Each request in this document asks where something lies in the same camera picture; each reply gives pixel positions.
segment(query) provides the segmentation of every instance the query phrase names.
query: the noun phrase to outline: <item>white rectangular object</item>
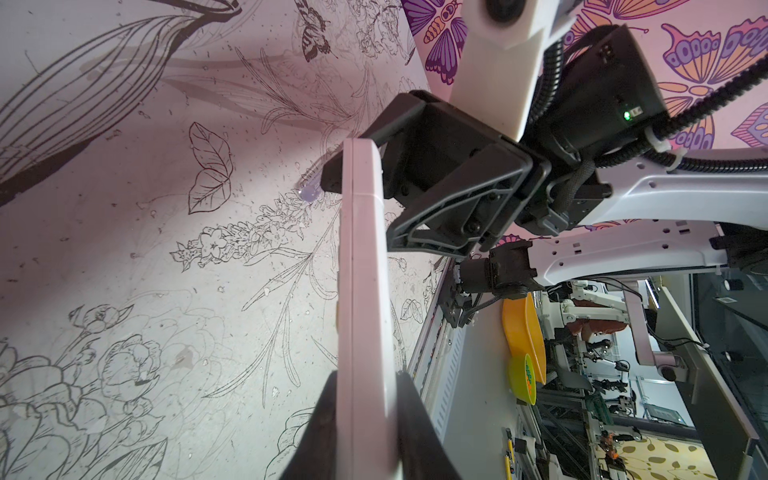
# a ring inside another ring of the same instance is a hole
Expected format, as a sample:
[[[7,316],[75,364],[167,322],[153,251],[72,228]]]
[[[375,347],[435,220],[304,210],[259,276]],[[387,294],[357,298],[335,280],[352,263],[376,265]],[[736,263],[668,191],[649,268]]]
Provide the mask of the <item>white rectangular object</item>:
[[[339,242],[336,478],[397,475],[397,405],[381,157],[344,140]]]

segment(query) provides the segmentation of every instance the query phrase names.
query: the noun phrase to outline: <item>purple butterfly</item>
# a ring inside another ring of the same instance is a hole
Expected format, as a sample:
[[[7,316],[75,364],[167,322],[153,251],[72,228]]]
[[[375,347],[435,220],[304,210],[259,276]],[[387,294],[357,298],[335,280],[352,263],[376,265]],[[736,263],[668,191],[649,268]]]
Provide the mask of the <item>purple butterfly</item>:
[[[424,43],[435,41],[424,62],[427,71],[440,74],[442,82],[452,84],[458,70],[458,59],[462,56],[467,38],[467,24],[458,12],[456,0],[402,0],[406,18],[415,36],[425,27]]]

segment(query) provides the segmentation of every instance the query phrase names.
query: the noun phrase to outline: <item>yellow-green bowl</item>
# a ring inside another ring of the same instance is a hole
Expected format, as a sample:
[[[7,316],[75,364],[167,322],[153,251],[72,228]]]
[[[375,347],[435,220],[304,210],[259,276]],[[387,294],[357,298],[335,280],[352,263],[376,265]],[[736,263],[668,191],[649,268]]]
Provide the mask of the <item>yellow-green bowl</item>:
[[[526,353],[509,359],[507,380],[516,397],[530,405],[536,405],[536,379],[530,355]]]

